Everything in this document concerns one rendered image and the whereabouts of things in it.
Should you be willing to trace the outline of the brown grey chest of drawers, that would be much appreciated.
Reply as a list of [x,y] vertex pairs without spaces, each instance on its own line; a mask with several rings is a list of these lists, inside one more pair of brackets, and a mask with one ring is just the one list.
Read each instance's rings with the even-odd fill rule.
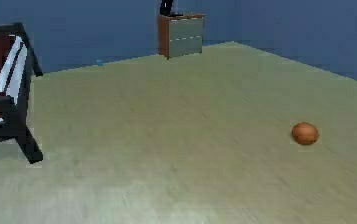
[[201,53],[204,39],[204,14],[157,16],[158,52],[167,59]]

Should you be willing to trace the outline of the black object on chest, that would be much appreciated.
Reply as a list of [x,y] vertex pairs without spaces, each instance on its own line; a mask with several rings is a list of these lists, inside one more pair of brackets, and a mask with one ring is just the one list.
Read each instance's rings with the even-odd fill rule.
[[168,17],[182,16],[182,13],[172,11],[173,3],[174,0],[161,0],[160,7],[159,7],[159,14]]

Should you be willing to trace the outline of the orange basketball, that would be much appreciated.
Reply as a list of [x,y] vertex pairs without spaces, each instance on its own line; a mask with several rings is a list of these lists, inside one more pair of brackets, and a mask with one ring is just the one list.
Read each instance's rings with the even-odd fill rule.
[[319,139],[319,131],[310,123],[300,122],[292,128],[291,136],[300,145],[312,145]]

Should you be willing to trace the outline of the black framed bed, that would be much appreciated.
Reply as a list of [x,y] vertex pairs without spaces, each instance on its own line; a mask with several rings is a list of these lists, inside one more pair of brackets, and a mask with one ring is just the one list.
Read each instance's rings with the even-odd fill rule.
[[42,74],[24,25],[0,25],[0,142],[15,140],[31,164],[43,159],[27,126],[31,77]]

